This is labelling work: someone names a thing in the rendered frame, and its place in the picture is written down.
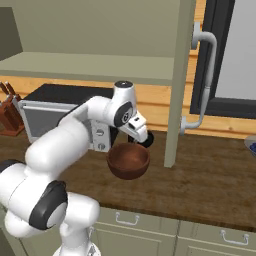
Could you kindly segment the olive base cabinet door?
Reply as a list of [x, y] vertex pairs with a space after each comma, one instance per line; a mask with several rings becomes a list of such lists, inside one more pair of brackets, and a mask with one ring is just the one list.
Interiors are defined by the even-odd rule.
[[256, 251], [178, 237], [174, 256], [256, 256]]
[[94, 228], [91, 239], [102, 256], [173, 256], [173, 235], [100, 222]]

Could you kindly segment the brown wooden knife block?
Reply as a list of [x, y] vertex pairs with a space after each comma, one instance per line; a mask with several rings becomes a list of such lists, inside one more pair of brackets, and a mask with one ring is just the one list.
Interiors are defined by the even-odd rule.
[[0, 124], [3, 125], [3, 129], [0, 129], [0, 135], [17, 136], [24, 129], [21, 115], [12, 100], [13, 96], [10, 95], [0, 105]]

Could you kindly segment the olive open wall cabinet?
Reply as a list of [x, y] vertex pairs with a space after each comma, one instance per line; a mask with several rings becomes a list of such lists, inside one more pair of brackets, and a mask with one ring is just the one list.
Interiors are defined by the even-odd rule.
[[0, 0], [0, 75], [168, 85], [179, 0]]

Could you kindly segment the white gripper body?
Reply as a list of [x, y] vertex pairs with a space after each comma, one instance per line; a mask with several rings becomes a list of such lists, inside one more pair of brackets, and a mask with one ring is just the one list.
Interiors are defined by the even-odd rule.
[[148, 138], [146, 119], [140, 113], [128, 121], [127, 134], [140, 143]]

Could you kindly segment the olive drawer front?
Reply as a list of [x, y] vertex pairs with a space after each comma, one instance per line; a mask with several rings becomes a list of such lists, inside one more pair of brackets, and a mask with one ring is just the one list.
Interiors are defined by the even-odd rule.
[[[140, 220], [136, 226], [125, 226], [120, 225], [115, 221], [115, 213], [121, 212], [124, 215], [132, 216], [132, 215], [139, 215]], [[129, 211], [123, 211], [118, 209], [111, 209], [102, 207], [100, 210], [100, 217], [98, 219], [99, 223], [104, 224], [111, 224], [118, 227], [127, 227], [133, 228], [137, 230], [144, 230], [149, 232], [155, 232], [160, 234], [166, 235], [173, 235], [175, 236], [177, 233], [177, 228], [179, 221], [176, 219], [170, 219], [165, 217], [141, 214], [141, 213], [134, 213]]]
[[[249, 245], [248, 246], [236, 246], [228, 244], [223, 241], [220, 236], [220, 230], [224, 229], [232, 235], [241, 236], [242, 234], [249, 234]], [[241, 231], [224, 227], [217, 227], [212, 225], [181, 221], [179, 228], [179, 236], [183, 238], [198, 240], [201, 242], [215, 243], [225, 246], [234, 246], [237, 248], [245, 248], [249, 250], [256, 250], [256, 233], [249, 231]]]

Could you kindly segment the black framed window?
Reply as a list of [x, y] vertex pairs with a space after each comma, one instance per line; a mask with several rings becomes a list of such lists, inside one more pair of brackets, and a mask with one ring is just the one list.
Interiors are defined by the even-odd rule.
[[202, 29], [218, 42], [206, 114], [256, 119], [256, 0], [206, 0]]

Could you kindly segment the olive open cabinet door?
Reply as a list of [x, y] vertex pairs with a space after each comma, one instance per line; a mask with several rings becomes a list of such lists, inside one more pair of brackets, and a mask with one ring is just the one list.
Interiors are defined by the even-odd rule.
[[180, 0], [164, 166], [175, 164], [196, 0]]

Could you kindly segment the brown wooden bowl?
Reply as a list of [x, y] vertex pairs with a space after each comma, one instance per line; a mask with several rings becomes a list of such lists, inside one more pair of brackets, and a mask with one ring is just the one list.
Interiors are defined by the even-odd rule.
[[120, 143], [113, 146], [106, 156], [110, 171], [123, 180], [141, 177], [148, 169], [150, 152], [142, 145]]

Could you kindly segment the blue and white bowl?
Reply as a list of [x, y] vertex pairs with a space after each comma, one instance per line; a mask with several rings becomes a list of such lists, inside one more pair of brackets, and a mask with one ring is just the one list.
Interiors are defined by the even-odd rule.
[[244, 144], [251, 154], [256, 157], [256, 135], [247, 136]]

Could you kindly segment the black and silver microwave oven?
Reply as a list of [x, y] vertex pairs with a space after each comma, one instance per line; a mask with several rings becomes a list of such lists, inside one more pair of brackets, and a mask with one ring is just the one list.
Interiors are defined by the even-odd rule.
[[[54, 129], [62, 117], [93, 96], [112, 98], [113, 89], [57, 84], [37, 88], [18, 103], [29, 141], [33, 143]], [[89, 148], [108, 152], [118, 129], [93, 120], [86, 120], [84, 125], [90, 135]]]

